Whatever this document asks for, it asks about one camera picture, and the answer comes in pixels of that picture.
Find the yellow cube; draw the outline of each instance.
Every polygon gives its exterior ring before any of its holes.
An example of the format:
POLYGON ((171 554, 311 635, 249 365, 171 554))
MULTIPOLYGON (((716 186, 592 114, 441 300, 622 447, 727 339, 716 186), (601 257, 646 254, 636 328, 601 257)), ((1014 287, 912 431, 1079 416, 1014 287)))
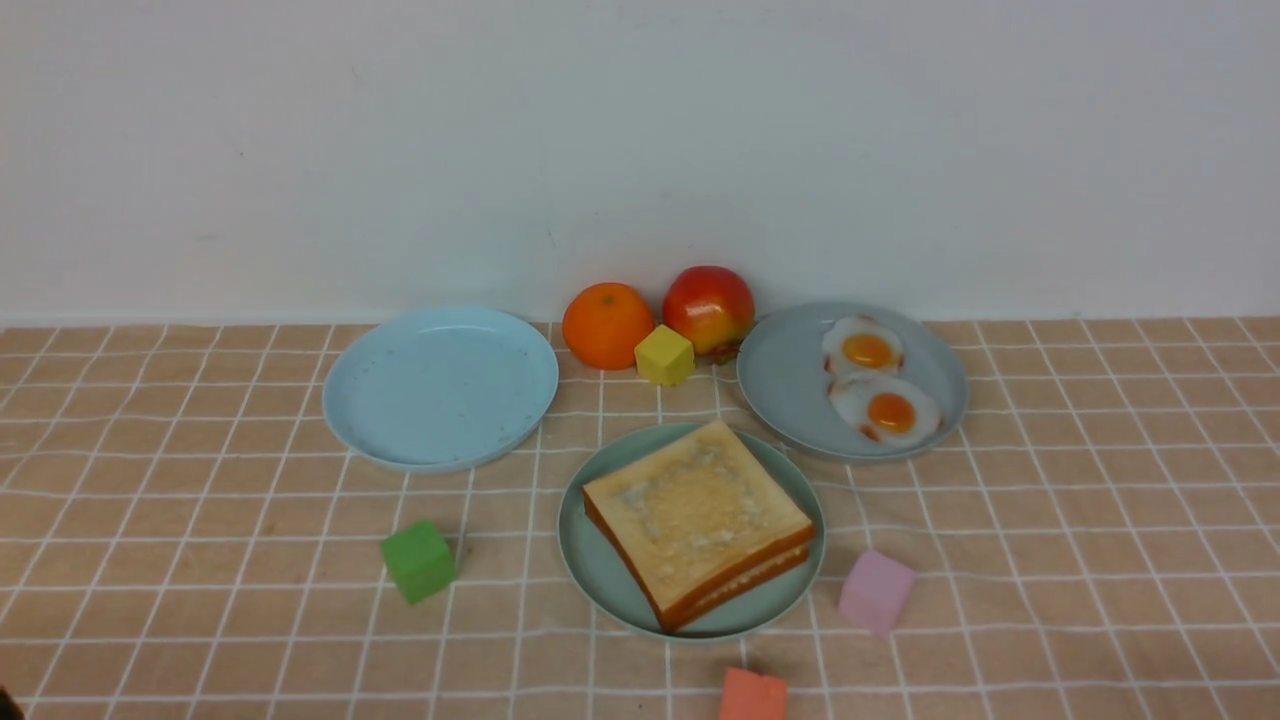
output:
POLYGON ((636 370, 650 383, 678 386, 694 372, 694 343, 658 325, 636 346, 636 370))

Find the gray plate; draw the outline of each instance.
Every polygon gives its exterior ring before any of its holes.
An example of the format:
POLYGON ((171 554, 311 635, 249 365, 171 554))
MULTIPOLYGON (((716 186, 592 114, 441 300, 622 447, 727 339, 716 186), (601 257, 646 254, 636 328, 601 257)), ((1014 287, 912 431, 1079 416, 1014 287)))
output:
POLYGON ((813 520, 815 534, 809 543, 809 561, 735 597, 690 623, 680 633, 663 633, 640 585, 609 541, 586 518, 582 484, 623 468, 699 427, 696 423, 654 425, 604 446, 573 475, 559 511, 561 556, 568 566, 570 577, 586 597, 605 615, 631 630, 677 643, 724 642, 778 620, 809 592, 827 550, 827 525, 822 518, 822 506, 804 473, 763 441, 737 433, 751 455, 813 520))
POLYGON ((840 461, 902 460, 946 439, 969 407, 969 380, 960 357, 932 331, 892 310, 860 302, 818 302, 776 313, 742 342, 737 356, 742 396, 760 420, 799 450, 840 461), (831 406, 822 369, 822 336, 849 315, 870 315, 902 338, 900 375, 942 406, 942 428, 915 447, 884 447, 855 432, 831 406))

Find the orange cube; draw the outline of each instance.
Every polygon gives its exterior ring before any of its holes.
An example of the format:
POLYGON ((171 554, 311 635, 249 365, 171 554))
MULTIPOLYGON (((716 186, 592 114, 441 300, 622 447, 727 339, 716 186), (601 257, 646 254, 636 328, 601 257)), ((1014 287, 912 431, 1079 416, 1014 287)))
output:
POLYGON ((719 720, 786 720, 787 682, 750 670, 724 673, 719 720))

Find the egg yolk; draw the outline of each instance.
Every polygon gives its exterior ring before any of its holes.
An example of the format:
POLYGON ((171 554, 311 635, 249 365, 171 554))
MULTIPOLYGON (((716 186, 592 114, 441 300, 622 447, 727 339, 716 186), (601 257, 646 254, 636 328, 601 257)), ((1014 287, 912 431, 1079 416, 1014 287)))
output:
POLYGON ((882 392, 867 405, 867 416, 872 423, 891 433, 905 433, 915 427, 915 407, 892 392, 882 392))
POLYGON ((863 368, 883 368, 893 359, 893 348, 878 334, 851 334, 840 350, 850 363, 863 368))

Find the orange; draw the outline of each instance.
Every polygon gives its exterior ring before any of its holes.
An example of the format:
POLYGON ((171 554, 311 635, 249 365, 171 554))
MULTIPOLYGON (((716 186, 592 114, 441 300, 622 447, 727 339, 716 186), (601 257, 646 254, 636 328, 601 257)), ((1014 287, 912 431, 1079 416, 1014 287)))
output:
POLYGON ((589 368, 625 370, 657 323, 640 293, 622 283, 593 284, 564 310, 564 345, 589 368))

